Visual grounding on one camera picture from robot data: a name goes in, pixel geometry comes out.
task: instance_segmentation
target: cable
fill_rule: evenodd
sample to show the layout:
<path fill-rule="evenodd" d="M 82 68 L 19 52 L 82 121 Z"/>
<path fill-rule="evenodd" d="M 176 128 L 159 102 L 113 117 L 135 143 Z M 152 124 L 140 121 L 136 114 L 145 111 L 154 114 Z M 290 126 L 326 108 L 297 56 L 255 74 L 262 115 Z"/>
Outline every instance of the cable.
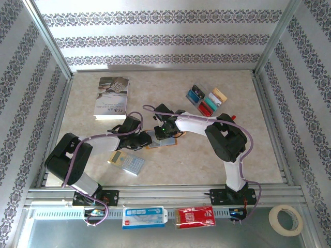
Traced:
<path fill-rule="evenodd" d="M 76 149 L 74 150 L 73 154 L 72 154 L 72 158 L 71 158 L 71 162 L 70 162 L 70 165 L 69 165 L 69 169 L 68 169 L 68 172 L 67 172 L 67 175 L 66 175 L 66 178 L 64 179 L 63 181 L 63 184 L 62 184 L 62 189 L 64 189 L 64 187 L 67 185 L 68 183 L 68 180 L 69 180 L 69 177 L 70 177 L 70 174 L 72 172 L 72 168 L 73 168 L 73 164 L 74 164 L 74 161 L 76 159 L 76 156 L 77 156 L 77 152 L 79 150 L 79 148 L 81 147 L 81 145 L 86 142 L 86 141 L 89 141 L 89 140 L 93 140 L 95 138 L 102 138 L 102 137 L 114 137 L 114 136 L 125 136 L 125 135 L 129 135 L 129 134 L 133 134 L 135 133 L 137 130 L 140 130 L 142 128 L 142 124 L 143 124 L 143 116 L 142 114 L 140 114 L 139 112 L 131 112 L 130 114 L 128 114 L 128 116 L 132 115 L 132 114 L 139 114 L 140 115 L 140 123 L 138 125 L 138 127 L 136 129 L 134 129 L 133 131 L 131 132 L 128 132 L 128 133 L 105 133 L 105 134 L 98 134 L 98 135 L 93 135 L 91 137 L 88 137 L 88 138 L 85 138 L 83 139 L 82 141 L 80 141 L 76 147 Z"/>
<path fill-rule="evenodd" d="M 179 137 L 182 137 L 183 136 L 183 134 L 184 134 L 184 132 L 179 132 L 180 133 L 180 136 L 170 136 L 171 138 L 179 138 Z"/>
<path fill-rule="evenodd" d="M 137 130 L 140 130 L 140 129 L 142 128 L 142 124 L 143 124 L 143 116 L 142 116 L 142 114 L 139 113 L 139 112 L 134 111 L 134 112 L 131 112 L 130 114 L 128 114 L 128 116 L 130 116 L 130 115 L 132 115 L 132 114 L 138 114 L 138 115 L 140 115 L 140 118 L 141 118 L 138 127 L 137 127 L 136 129 L 134 129 L 133 131 L 130 131 L 130 132 L 128 132 L 128 133 L 109 133 L 109 134 L 98 134 L 98 135 L 93 135 L 93 136 L 91 136 L 91 137 L 88 137 L 88 138 L 83 139 L 82 141 L 80 141 L 80 142 L 78 143 L 76 149 L 74 150 L 74 152 L 73 152 L 73 154 L 72 154 L 72 158 L 71 158 L 71 162 L 70 162 L 70 165 L 69 165 L 69 169 L 68 169 L 68 172 L 67 172 L 66 178 L 64 179 L 63 184 L 62 184 L 62 189 L 63 189 L 63 188 L 67 185 L 67 183 L 68 183 L 68 180 L 69 180 L 69 178 L 70 178 L 70 174 L 71 174 L 71 172 L 72 172 L 73 164 L 74 164 L 74 161 L 75 161 L 76 156 L 77 156 L 77 152 L 78 152 L 79 148 L 81 147 L 81 145 L 82 145 L 84 142 L 89 141 L 89 140 L 91 140 L 91 139 L 95 139 L 95 138 L 114 137 L 114 136 L 124 136 L 124 135 L 129 135 L 129 134 L 133 134 L 133 133 L 135 133 Z M 99 199 L 96 199 L 96 198 L 94 198 L 94 197 L 91 197 L 91 196 L 89 196 L 89 195 L 87 195 L 87 194 L 85 194 L 85 193 L 79 191 L 78 189 L 76 189 L 75 187 L 73 187 L 73 186 L 71 186 L 71 185 L 69 185 L 69 187 L 71 187 L 72 189 L 74 189 L 75 191 L 77 191 L 77 192 L 78 192 L 79 194 L 81 194 L 82 196 L 85 196 L 86 198 L 88 198 L 88 199 L 90 199 L 90 200 L 93 200 L 93 201 L 95 201 L 95 202 L 98 202 L 98 203 L 104 205 L 105 208 L 106 208 L 106 212 L 105 212 L 105 214 L 104 214 L 104 217 L 103 217 L 100 221 L 98 221 L 97 223 L 95 223 L 95 224 L 90 224 L 90 223 L 88 222 L 88 219 L 89 219 L 89 218 L 87 218 L 86 220 L 84 220 L 84 221 L 87 223 L 88 226 L 97 226 L 97 225 L 101 224 L 101 223 L 107 218 L 108 213 L 109 213 L 109 210 L 108 210 L 108 206 L 107 206 L 106 203 L 104 203 L 103 201 L 101 201 L 101 200 L 99 200 Z"/>
<path fill-rule="evenodd" d="M 179 114 L 171 114 L 171 113 L 163 113 L 163 112 L 158 112 L 158 111 L 155 111 L 154 107 L 151 106 L 151 105 L 143 105 L 143 109 L 144 110 L 147 110 L 149 112 L 152 112 L 154 114 L 159 114 L 159 115 L 168 115 L 168 116 L 177 116 L 177 117 L 186 117 L 185 115 L 179 115 Z M 244 153 L 244 155 L 242 155 L 242 157 L 240 158 L 239 160 L 239 173 L 240 173 L 240 177 L 247 183 L 252 183 L 252 184 L 256 184 L 258 187 L 259 187 L 259 195 L 257 197 L 257 202 L 255 203 L 253 209 L 251 210 L 251 212 L 246 216 L 245 218 L 245 221 L 247 218 L 249 218 L 253 212 L 255 211 L 259 201 L 260 201 L 260 198 L 261 198 L 261 193 L 262 193 L 262 187 L 261 185 L 258 183 L 258 182 L 255 182 L 255 181 L 250 181 L 250 180 L 247 180 L 244 178 L 244 175 L 243 175 L 243 160 L 244 158 L 250 154 L 250 152 L 252 151 L 253 149 L 253 146 L 254 146 L 254 141 L 253 141 L 253 137 L 250 135 L 250 133 L 243 127 L 235 124 L 235 123 L 232 123 L 232 122 L 229 122 L 229 121 L 225 121 L 225 120 L 218 120 L 218 119 L 209 119 L 208 117 L 202 117 L 202 116 L 195 116 L 195 115 L 188 115 L 187 116 L 188 119 L 195 119 L 195 120 L 202 120 L 202 121 L 207 121 L 207 122 L 219 122 L 219 123 L 223 123 L 223 124 L 228 124 L 228 125 L 231 125 L 231 126 L 234 126 L 236 128 L 239 128 L 240 130 L 242 130 L 244 133 L 247 134 L 249 140 L 250 140 L 250 147 L 249 149 Z"/>

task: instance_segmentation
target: tape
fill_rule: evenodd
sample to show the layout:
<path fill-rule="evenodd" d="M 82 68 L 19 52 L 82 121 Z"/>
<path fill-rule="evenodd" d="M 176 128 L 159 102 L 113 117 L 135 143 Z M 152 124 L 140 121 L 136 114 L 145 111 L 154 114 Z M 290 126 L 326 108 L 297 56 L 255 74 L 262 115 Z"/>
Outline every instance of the tape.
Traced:
<path fill-rule="evenodd" d="M 280 225 L 278 221 L 278 213 L 280 211 L 286 212 L 292 218 L 293 224 L 291 230 L 287 230 Z M 304 222 L 301 215 L 298 213 L 298 211 L 296 211 L 293 207 L 289 205 L 278 205 L 273 207 L 269 213 L 269 222 L 271 224 L 271 227 L 277 233 L 287 237 L 299 235 L 304 226 Z"/>

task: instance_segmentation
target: robotic arm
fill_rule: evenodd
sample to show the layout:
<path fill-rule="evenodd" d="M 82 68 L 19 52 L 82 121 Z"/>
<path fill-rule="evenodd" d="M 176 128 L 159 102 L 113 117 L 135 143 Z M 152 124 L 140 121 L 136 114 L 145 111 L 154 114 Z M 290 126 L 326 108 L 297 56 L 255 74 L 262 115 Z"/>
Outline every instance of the robotic arm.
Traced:
<path fill-rule="evenodd" d="M 140 129 L 138 132 L 129 135 L 116 136 L 117 134 L 126 134 L 138 129 L 140 123 L 140 120 L 137 118 L 128 116 L 122 125 L 108 130 L 108 133 L 114 134 L 114 136 L 106 138 L 106 145 L 102 142 L 94 142 L 92 146 L 88 142 L 84 142 L 77 152 L 67 184 L 84 194 L 96 199 L 102 199 L 102 186 L 84 172 L 87 160 L 93 149 L 116 151 L 127 148 L 139 150 L 151 144 L 151 137 L 146 132 L 140 132 Z M 60 180 L 65 181 L 72 154 L 80 142 L 81 140 L 72 133 L 65 134 L 45 161 L 45 167 L 48 171 Z"/>
<path fill-rule="evenodd" d="M 252 190 L 250 196 L 255 194 L 253 189 L 247 190 L 248 183 L 240 176 L 239 161 L 245 151 L 245 144 L 247 143 L 246 136 L 237 127 L 216 122 L 216 120 L 223 120 L 234 123 L 229 115 L 221 114 L 219 117 L 210 117 L 209 122 L 207 122 L 205 119 L 196 120 L 189 118 L 192 115 L 182 110 L 173 113 L 164 104 L 159 105 L 153 112 L 158 112 L 158 114 L 155 114 L 154 119 L 159 119 L 163 122 L 161 127 L 154 127 L 155 136 L 158 140 L 173 137 L 183 132 L 198 133 L 208 138 L 215 154 L 224 162 L 225 172 L 227 174 L 225 190 L 216 189 L 217 192 L 214 195 L 212 190 L 210 190 L 212 203 L 213 201 L 215 203 L 213 198 L 220 198 L 221 200 L 219 201 L 223 203 L 222 205 L 242 205 L 247 198 L 247 192 L 249 190 Z M 49 155 L 45 166 L 62 181 L 65 182 L 68 179 L 67 184 L 83 194 L 104 201 L 105 198 L 107 199 L 105 197 L 106 191 L 103 191 L 100 184 L 84 173 L 92 149 L 102 146 L 103 150 L 106 149 L 108 151 L 120 150 L 122 148 L 139 150 L 151 144 L 151 137 L 147 133 L 141 132 L 139 126 L 140 121 L 129 115 L 122 125 L 108 130 L 112 134 L 112 137 L 107 138 L 110 142 L 107 143 L 106 147 L 100 142 L 93 143 L 93 146 L 88 143 L 89 140 L 83 142 L 77 151 L 71 173 L 68 173 L 69 166 L 72 163 L 71 157 L 79 143 L 81 143 L 81 140 L 72 133 L 67 133 Z M 82 205 L 86 203 L 90 205 L 95 204 L 95 202 L 88 201 L 86 197 L 83 197 Z"/>
<path fill-rule="evenodd" d="M 174 114 L 164 104 L 159 105 L 154 111 Z M 244 191 L 248 185 L 241 178 L 239 170 L 239 160 L 247 143 L 244 133 L 239 128 L 231 125 L 188 118 L 193 115 L 182 110 L 176 111 L 175 114 L 180 116 L 155 115 L 155 119 L 157 118 L 163 122 L 161 127 L 154 127 L 156 138 L 163 140 L 182 132 L 193 132 L 207 136 L 215 154 L 224 162 L 227 175 L 226 184 L 229 190 L 233 191 L 234 194 Z M 234 123 L 227 114 L 209 118 L 209 120 L 212 119 Z"/>

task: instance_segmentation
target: book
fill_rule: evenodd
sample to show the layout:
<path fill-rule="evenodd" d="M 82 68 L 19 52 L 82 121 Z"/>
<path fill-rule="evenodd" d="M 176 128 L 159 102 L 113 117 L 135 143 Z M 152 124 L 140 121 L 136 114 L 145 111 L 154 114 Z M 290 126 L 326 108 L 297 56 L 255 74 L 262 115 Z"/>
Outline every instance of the book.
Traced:
<path fill-rule="evenodd" d="M 123 76 L 100 78 L 94 116 L 97 120 L 126 118 L 129 79 Z"/>

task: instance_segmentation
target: metal frame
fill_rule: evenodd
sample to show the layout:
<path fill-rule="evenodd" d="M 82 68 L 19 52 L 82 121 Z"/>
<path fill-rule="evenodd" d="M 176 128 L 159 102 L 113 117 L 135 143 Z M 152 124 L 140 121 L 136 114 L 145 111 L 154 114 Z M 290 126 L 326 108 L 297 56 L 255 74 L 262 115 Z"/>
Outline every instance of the metal frame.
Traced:
<path fill-rule="evenodd" d="M 210 205 L 206 193 L 210 189 L 224 189 L 225 185 L 131 185 L 104 186 L 104 190 L 119 190 L 118 206 L 111 209 L 136 206 L 163 205 L 165 208 Z M 259 188 L 250 185 L 258 194 Z M 72 206 L 74 190 L 70 188 L 47 187 L 30 189 L 24 208 Z M 285 183 L 262 184 L 262 195 L 258 207 L 273 207 L 278 204 L 305 204 L 301 186 Z"/>
<path fill-rule="evenodd" d="M 262 196 L 258 204 L 258 208 L 261 207 L 273 207 L 278 204 L 288 204 L 294 206 L 301 213 L 306 228 L 304 228 L 302 236 L 306 247 L 321 247 L 318 239 L 318 235 L 306 204 L 306 200 L 300 186 L 293 186 L 292 177 L 288 165 L 286 163 L 283 151 L 281 149 L 280 141 L 277 136 L 275 126 L 272 121 L 272 116 L 268 110 L 266 98 L 261 89 L 261 82 L 257 75 L 259 75 L 263 69 L 263 66 L 267 62 L 269 56 L 273 52 L 275 45 L 277 44 L 280 36 L 286 28 L 290 18 L 294 11 L 299 6 L 301 0 L 290 0 L 280 21 L 278 22 L 271 38 L 266 45 L 260 59 L 252 72 L 252 80 L 258 96 L 259 104 L 263 113 L 263 117 L 268 129 L 270 140 L 274 149 L 276 160 L 278 162 L 281 175 L 284 178 L 284 183 L 262 184 Z M 52 132 L 51 142 L 48 146 L 47 155 L 55 147 L 59 130 L 61 128 L 62 119 L 66 109 L 67 101 L 69 98 L 73 73 L 70 70 L 68 64 L 65 61 L 63 54 L 58 48 L 54 37 L 48 29 L 41 13 L 39 12 L 35 2 L 33 0 L 23 0 L 24 5 L 27 7 L 30 15 L 35 21 L 36 25 L 41 31 L 42 37 L 45 40 L 47 46 L 49 46 L 56 62 L 61 67 L 68 82 L 66 85 L 64 97 L 61 101 L 61 109 L 57 116 L 57 120 Z M 40 178 L 37 182 L 37 187 L 42 186 L 44 180 L 45 169 L 43 168 L 40 173 Z M 258 187 L 251 185 L 256 193 L 258 193 Z M 111 186 L 103 187 L 105 190 L 119 190 L 119 201 L 117 207 L 110 208 L 109 219 L 118 218 L 118 213 L 122 212 L 123 207 L 136 207 L 136 206 L 153 206 L 163 205 L 167 209 L 173 209 L 177 207 L 196 206 L 196 205 L 210 205 L 209 193 L 210 189 L 224 189 L 224 185 L 132 185 L 132 186 Z M 19 245 L 18 240 L 22 233 L 31 231 L 30 227 L 26 225 L 26 220 L 34 218 L 34 211 L 37 209 L 47 208 L 51 212 L 61 209 L 62 212 L 67 210 L 80 209 L 82 207 L 73 207 L 74 191 L 71 189 L 56 188 L 44 188 L 44 189 L 30 189 L 24 204 L 23 214 L 18 227 L 18 232 L 15 236 L 16 244 Z M 219 209 L 228 208 L 226 206 L 217 206 L 215 211 Z"/>
<path fill-rule="evenodd" d="M 271 35 L 267 45 L 265 46 L 265 49 L 263 50 L 257 65 L 255 67 L 255 75 L 259 75 L 261 73 L 261 70 L 267 60 L 269 59 L 271 53 L 273 52 L 277 42 L 280 39 L 280 36 L 286 29 L 287 24 L 290 22 L 290 18 L 292 18 L 295 10 L 301 3 L 301 0 L 290 0 L 288 5 L 286 6 L 283 15 L 280 17 L 279 22 L 277 23 L 277 26 L 275 27 L 275 30 L 273 31 L 273 34 Z"/>
<path fill-rule="evenodd" d="M 44 159 L 46 159 L 48 157 L 48 155 L 51 153 L 51 151 L 56 146 L 58 134 L 60 132 L 61 125 L 62 125 L 62 120 L 63 120 L 63 117 L 64 117 L 64 113 L 66 111 L 66 107 L 67 107 L 67 103 L 68 103 L 68 99 L 69 99 L 69 95 L 70 95 L 70 90 L 71 90 L 71 87 L 72 87 L 72 82 L 73 82 L 73 79 L 69 78 L 67 83 L 66 83 L 66 88 L 64 90 L 63 97 L 62 97 L 61 103 L 60 103 L 59 113 L 56 117 L 56 121 L 55 121 L 53 130 L 52 130 L 52 134 L 51 134 L 51 138 L 50 138 L 50 143 L 47 147 L 47 151 L 46 151 L 46 155 L 45 155 Z M 36 188 L 40 188 L 42 186 L 45 173 L 46 173 L 46 169 L 45 169 L 44 166 L 42 166 L 41 171 L 39 173 L 39 178 L 37 179 Z"/>
<path fill-rule="evenodd" d="M 37 27 L 39 28 L 40 33 L 41 33 L 46 45 L 52 52 L 52 55 L 54 56 L 56 62 L 60 66 L 60 68 L 63 71 L 63 73 L 65 74 L 66 78 L 70 79 L 72 77 L 71 69 L 69 68 L 62 52 L 60 51 L 58 45 L 56 44 L 52 33 L 50 32 L 49 28 L 47 27 L 46 22 L 42 17 L 42 14 L 40 13 L 38 7 L 35 4 L 35 1 L 34 0 L 22 0 L 22 2 L 24 3 L 24 5 L 27 8 L 27 10 L 29 11 L 32 19 L 35 21 Z"/>
<path fill-rule="evenodd" d="M 275 156 L 276 156 L 276 160 L 277 160 L 279 169 L 281 171 L 283 171 L 288 185 L 290 185 L 290 186 L 294 185 L 294 182 L 293 182 L 292 177 L 291 177 L 290 169 L 288 167 L 288 164 L 287 164 L 286 159 L 285 159 L 285 155 L 284 155 L 283 150 L 281 148 L 280 140 L 278 139 L 276 127 L 274 125 L 273 118 L 271 116 L 271 112 L 268 109 L 266 96 L 264 95 L 263 90 L 261 88 L 262 82 L 260 81 L 259 77 L 256 77 L 253 74 L 253 72 L 251 72 L 251 76 L 252 76 L 253 84 L 254 84 L 254 87 L 255 87 L 255 91 L 256 91 L 257 96 L 258 96 L 259 104 L 260 104 L 260 107 L 261 107 L 261 110 L 262 110 L 264 122 L 266 124 L 267 130 L 268 130 L 268 133 L 269 133 L 269 137 L 270 137 L 273 149 L 274 149 L 274 153 L 275 153 Z"/>
<path fill-rule="evenodd" d="M 147 207 L 162 205 L 168 209 L 169 219 L 173 219 L 173 209 L 178 207 L 210 205 L 208 193 L 210 189 L 224 189 L 224 185 L 132 185 L 104 187 L 105 190 L 119 190 L 119 204 L 110 207 L 108 220 L 121 219 L 124 207 Z M 20 234 L 24 238 L 31 233 L 34 220 L 76 220 L 83 218 L 83 207 L 73 207 L 74 191 L 60 187 L 30 189 L 24 205 L 28 214 L 22 216 L 16 243 Z M 288 204 L 296 208 L 304 221 L 302 232 L 303 243 L 306 247 L 321 247 L 318 234 L 300 186 L 288 186 L 285 183 L 262 184 L 261 200 L 258 208 L 274 207 Z M 229 206 L 214 207 L 216 218 L 228 218 Z"/>

